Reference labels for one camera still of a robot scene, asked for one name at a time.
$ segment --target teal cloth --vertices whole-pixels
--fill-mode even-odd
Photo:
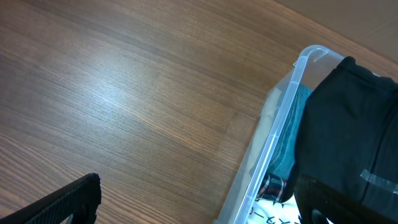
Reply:
[[[299,85],[267,172],[288,179],[294,165],[294,146],[307,98],[312,90]]]

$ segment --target black cloth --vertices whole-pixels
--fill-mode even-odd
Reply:
[[[306,102],[295,161],[284,198],[306,174],[398,221],[398,195],[361,177],[366,169],[398,184],[398,84],[346,57]]]

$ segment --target brown wood grain surface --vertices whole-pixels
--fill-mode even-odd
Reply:
[[[211,223],[312,44],[397,79],[271,0],[0,1],[0,217],[96,172],[97,223]]]

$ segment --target storage box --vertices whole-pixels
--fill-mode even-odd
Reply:
[[[309,46],[301,52],[294,63],[295,68],[270,91],[259,124],[215,224],[246,223],[299,83],[316,88],[342,59],[341,55],[324,46]]]

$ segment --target clear tape strip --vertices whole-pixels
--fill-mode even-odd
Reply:
[[[368,170],[363,169],[361,177],[368,181],[371,184],[374,184],[383,190],[386,190],[388,192],[398,194],[398,184],[393,183],[389,180],[383,179],[381,177],[378,177],[374,174],[371,174]]]

